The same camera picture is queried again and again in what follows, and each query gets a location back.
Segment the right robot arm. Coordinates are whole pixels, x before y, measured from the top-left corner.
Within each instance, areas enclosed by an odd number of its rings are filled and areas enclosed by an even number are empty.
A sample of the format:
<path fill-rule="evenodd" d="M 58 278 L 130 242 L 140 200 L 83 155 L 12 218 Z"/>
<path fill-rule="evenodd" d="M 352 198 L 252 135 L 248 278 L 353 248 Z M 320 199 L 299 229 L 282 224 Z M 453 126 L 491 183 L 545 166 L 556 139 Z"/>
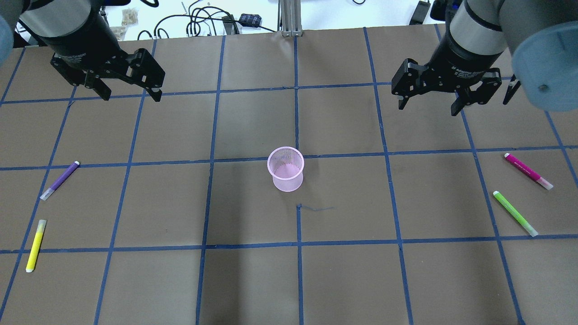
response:
<path fill-rule="evenodd" d="M 411 97 L 454 93 L 452 116 L 485 105 L 502 84 L 493 64 L 508 50 L 513 75 L 503 104 L 519 88 L 545 111 L 578 107 L 578 4 L 575 0 L 436 0 L 432 18 L 446 32 L 425 65 L 407 58 L 392 78 L 400 110 Z"/>

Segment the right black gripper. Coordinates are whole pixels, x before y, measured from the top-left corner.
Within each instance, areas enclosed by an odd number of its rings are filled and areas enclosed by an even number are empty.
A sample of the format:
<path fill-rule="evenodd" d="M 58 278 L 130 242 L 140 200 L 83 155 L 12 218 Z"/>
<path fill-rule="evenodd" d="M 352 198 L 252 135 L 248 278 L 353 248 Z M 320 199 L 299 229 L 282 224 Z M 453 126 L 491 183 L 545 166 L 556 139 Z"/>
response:
<path fill-rule="evenodd" d="M 502 84 L 499 68 L 493 67 L 501 54 L 501 50 L 497 54 L 479 54 L 456 43 L 440 43 L 424 65 L 405 59 L 392 78 L 398 109 L 403 110 L 410 97 L 430 91 L 457 94 L 451 105 L 452 116 L 466 106 L 485 105 Z"/>

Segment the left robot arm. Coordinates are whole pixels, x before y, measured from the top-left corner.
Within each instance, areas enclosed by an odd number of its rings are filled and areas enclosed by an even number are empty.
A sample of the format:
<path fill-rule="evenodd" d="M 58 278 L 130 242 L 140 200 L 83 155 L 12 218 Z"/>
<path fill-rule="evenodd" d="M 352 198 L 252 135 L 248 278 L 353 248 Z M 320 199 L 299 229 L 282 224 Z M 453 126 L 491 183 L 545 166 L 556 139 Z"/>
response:
<path fill-rule="evenodd" d="M 100 13 L 101 0 L 3 0 L 1 60 L 13 49 L 20 23 L 54 51 L 52 67 L 72 86 L 84 86 L 107 101 L 106 79 L 143 88 L 161 101 L 165 71 L 146 49 L 125 52 Z"/>

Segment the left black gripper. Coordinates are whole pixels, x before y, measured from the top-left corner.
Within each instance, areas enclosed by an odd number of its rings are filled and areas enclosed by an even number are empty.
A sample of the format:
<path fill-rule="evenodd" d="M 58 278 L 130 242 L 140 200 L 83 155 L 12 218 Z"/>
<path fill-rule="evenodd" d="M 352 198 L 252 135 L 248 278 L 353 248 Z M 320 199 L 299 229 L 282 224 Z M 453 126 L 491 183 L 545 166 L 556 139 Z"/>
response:
<path fill-rule="evenodd" d="M 161 101 L 165 70 L 147 49 L 130 53 L 114 38 L 52 38 L 50 48 L 50 64 L 72 86 L 84 86 L 109 101 L 112 91 L 104 79 L 117 79 Z"/>

